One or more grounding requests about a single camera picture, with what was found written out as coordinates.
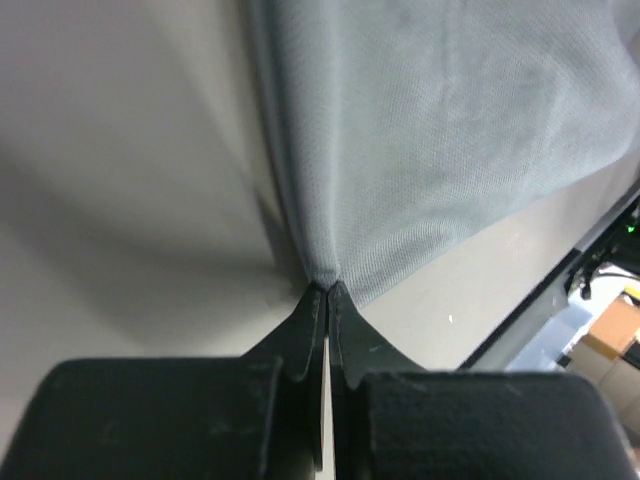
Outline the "grey t shirt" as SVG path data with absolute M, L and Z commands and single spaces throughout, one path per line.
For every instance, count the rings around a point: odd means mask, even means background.
M 252 1 L 290 230 L 374 300 L 639 142 L 635 1 Z

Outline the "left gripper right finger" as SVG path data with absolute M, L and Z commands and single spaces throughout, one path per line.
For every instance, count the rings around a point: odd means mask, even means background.
M 428 371 L 327 297 L 339 479 L 632 479 L 612 409 L 566 373 Z

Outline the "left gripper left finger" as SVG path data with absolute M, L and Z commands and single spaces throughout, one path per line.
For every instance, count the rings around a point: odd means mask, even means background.
M 326 294 L 239 357 L 103 358 L 42 380 L 5 479 L 311 479 L 323 467 Z

